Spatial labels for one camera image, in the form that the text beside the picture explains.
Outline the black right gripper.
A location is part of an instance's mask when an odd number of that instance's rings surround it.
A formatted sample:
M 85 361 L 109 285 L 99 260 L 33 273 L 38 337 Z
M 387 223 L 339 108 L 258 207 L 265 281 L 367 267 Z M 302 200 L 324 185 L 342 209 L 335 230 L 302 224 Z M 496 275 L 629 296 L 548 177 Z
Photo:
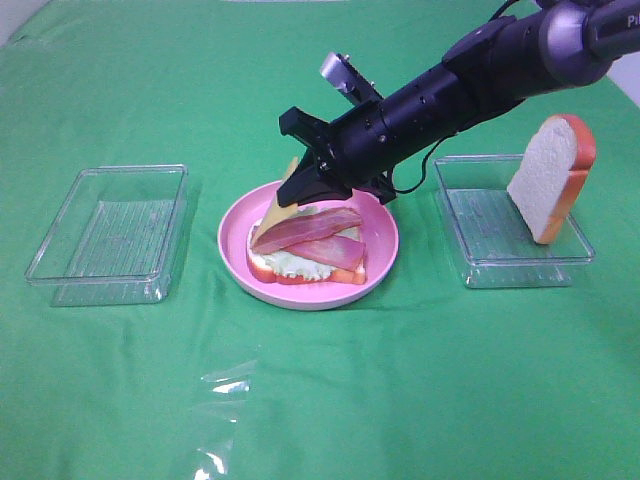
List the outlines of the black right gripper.
M 366 102 L 332 123 L 292 107 L 280 116 L 279 128 L 307 147 L 277 190 L 279 206 L 344 201 L 354 190 L 371 193 L 382 204 L 396 198 L 384 175 L 395 161 L 393 135 L 375 103 Z

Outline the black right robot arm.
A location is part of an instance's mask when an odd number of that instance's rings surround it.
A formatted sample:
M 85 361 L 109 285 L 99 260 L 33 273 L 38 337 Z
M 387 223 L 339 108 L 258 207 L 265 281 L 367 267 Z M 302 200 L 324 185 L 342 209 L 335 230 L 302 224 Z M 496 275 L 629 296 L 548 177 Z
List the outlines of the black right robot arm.
M 330 53 L 322 76 L 351 102 L 325 122 L 298 108 L 281 115 L 283 134 L 305 154 L 281 184 L 280 206 L 346 200 L 356 190 L 393 200 L 394 167 L 525 99 L 597 82 L 639 48 L 635 1 L 543 1 L 516 18 L 498 11 L 459 40 L 441 61 L 389 96 Z

